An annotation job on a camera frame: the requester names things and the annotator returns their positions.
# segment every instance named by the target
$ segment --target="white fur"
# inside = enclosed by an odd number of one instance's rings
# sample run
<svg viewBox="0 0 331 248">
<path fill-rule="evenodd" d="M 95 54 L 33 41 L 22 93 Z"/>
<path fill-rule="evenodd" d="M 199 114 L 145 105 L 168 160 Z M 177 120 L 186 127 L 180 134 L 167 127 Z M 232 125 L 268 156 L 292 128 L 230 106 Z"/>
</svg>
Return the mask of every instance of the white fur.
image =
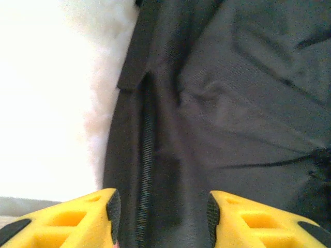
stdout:
<svg viewBox="0 0 331 248">
<path fill-rule="evenodd" d="M 0 1 L 0 196 L 102 186 L 133 0 Z"/>
</svg>

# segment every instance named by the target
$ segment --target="zipper teeth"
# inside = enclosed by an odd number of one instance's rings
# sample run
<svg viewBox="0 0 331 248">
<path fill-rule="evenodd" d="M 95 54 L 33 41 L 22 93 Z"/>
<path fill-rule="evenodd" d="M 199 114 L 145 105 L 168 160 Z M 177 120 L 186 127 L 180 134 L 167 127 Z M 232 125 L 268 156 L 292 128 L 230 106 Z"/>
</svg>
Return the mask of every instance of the zipper teeth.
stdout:
<svg viewBox="0 0 331 248">
<path fill-rule="evenodd" d="M 149 205 L 151 199 L 152 185 L 152 164 L 154 150 L 154 113 L 152 106 L 152 94 L 149 83 L 146 84 L 144 107 L 143 107 L 143 127 L 141 139 L 141 187 L 137 213 L 136 236 L 138 247 L 146 246 L 146 230 Z"/>
</svg>

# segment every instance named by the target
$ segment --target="dark gray bag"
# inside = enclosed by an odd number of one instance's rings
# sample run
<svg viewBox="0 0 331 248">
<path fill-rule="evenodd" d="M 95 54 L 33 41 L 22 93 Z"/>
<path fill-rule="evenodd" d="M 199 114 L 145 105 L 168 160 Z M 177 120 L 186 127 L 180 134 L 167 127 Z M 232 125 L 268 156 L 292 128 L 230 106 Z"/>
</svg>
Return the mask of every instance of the dark gray bag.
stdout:
<svg viewBox="0 0 331 248">
<path fill-rule="evenodd" d="M 222 190 L 330 230 L 331 1 L 146 0 L 104 187 L 124 247 L 210 247 Z"/>
</svg>

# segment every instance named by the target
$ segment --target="yellow foam piece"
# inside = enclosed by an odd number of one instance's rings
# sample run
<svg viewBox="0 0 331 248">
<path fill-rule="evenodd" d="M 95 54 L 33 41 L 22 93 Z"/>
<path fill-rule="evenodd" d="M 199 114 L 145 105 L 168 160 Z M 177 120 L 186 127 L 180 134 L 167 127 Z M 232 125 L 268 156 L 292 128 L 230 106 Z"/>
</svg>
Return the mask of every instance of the yellow foam piece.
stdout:
<svg viewBox="0 0 331 248">
<path fill-rule="evenodd" d="M 113 247 L 106 205 L 115 192 L 100 190 L 19 217 L 32 222 L 1 248 Z"/>
<path fill-rule="evenodd" d="M 297 222 L 305 217 L 223 191 L 211 191 L 220 209 L 216 248 L 325 248 Z"/>
</svg>

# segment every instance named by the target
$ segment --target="zipper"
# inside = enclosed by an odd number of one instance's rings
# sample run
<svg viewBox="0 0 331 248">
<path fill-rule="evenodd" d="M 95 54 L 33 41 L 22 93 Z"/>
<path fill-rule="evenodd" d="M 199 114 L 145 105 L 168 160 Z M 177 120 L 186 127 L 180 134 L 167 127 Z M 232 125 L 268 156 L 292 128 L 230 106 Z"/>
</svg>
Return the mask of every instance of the zipper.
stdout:
<svg viewBox="0 0 331 248">
<path fill-rule="evenodd" d="M 155 149 L 155 112 L 152 81 L 147 74 L 143 80 L 142 132 L 140 138 L 140 194 L 136 223 L 138 248 L 146 247 L 146 232 L 151 205 L 152 167 Z"/>
</svg>

